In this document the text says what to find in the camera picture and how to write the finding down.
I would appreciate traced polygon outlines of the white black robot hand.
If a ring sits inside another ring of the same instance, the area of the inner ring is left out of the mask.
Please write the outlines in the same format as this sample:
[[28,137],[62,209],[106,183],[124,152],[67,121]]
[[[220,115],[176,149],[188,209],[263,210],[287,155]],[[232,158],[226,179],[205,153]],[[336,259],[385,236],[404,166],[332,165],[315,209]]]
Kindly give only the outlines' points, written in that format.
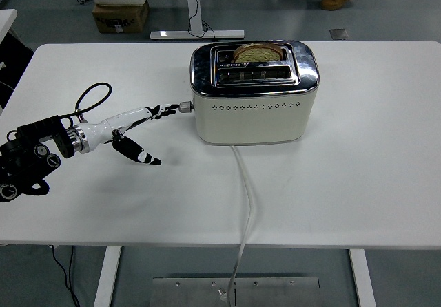
[[157,105],[154,108],[140,107],[107,118],[98,124],[79,123],[75,130],[81,141],[80,152],[89,153],[100,144],[110,142],[114,150],[134,162],[161,165],[158,158],[151,156],[142,146],[124,134],[127,130],[149,120],[175,114],[178,107],[178,104]]

